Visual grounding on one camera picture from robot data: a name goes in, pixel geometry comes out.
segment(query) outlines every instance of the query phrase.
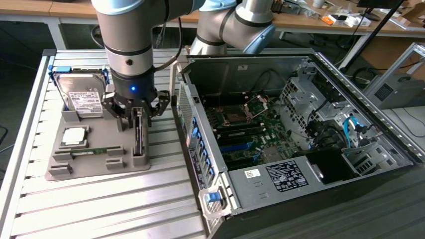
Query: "power supply label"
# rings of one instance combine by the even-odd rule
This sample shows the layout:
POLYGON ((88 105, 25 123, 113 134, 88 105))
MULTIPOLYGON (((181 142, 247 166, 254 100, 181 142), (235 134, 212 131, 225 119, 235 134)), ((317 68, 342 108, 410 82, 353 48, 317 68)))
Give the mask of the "power supply label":
POLYGON ((294 161, 279 163, 265 167, 278 192, 303 187, 307 185, 294 161))

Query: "computer monitor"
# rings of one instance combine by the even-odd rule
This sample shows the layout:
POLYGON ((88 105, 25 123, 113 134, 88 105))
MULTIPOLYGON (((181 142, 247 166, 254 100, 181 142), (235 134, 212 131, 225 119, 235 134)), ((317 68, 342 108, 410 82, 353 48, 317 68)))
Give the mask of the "computer monitor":
POLYGON ((365 15, 365 18, 371 21, 378 21, 381 18, 371 13, 374 8, 393 8, 399 0, 359 0, 357 7, 366 7, 367 11, 361 11, 361 14, 365 15))
POLYGON ((393 8, 399 0, 359 0, 357 7, 393 8))

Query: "motherboard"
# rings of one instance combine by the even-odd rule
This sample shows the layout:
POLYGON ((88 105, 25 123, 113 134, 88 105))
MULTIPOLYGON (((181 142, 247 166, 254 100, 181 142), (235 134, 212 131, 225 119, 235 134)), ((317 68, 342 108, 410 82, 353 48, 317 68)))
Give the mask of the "motherboard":
POLYGON ((298 151, 266 96, 242 105, 205 108, 229 170, 290 158, 298 151))

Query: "hard drive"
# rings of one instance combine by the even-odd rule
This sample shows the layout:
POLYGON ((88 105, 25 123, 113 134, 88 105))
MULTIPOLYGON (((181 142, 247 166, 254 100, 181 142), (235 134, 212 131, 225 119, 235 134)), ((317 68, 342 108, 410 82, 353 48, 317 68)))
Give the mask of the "hard drive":
POLYGON ((70 73, 56 73, 53 76, 68 109, 77 111, 80 118, 102 117, 105 73, 100 70, 73 70, 70 73))

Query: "gray 3d-printed tray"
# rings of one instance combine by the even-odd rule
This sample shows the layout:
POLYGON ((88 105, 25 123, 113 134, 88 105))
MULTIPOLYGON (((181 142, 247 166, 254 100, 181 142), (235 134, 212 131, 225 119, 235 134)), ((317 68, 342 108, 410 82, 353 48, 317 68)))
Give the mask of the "gray 3d-printed tray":
POLYGON ((46 181, 134 172, 150 168, 148 152, 148 120, 142 120, 141 156, 133 156, 134 128, 106 111, 105 118, 78 119, 74 111, 62 112, 54 145, 45 172, 46 181), (85 129, 81 146, 64 146, 62 136, 69 128, 85 129))

